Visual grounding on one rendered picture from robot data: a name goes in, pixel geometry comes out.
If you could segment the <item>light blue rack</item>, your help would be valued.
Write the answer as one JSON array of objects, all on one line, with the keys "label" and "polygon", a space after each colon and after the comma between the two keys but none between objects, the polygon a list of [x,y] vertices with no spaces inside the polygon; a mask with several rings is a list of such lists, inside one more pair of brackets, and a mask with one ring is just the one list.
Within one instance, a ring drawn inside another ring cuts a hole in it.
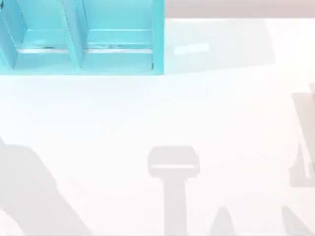
[{"label": "light blue rack", "polygon": [[0,0],[0,75],[160,75],[165,0]]}]

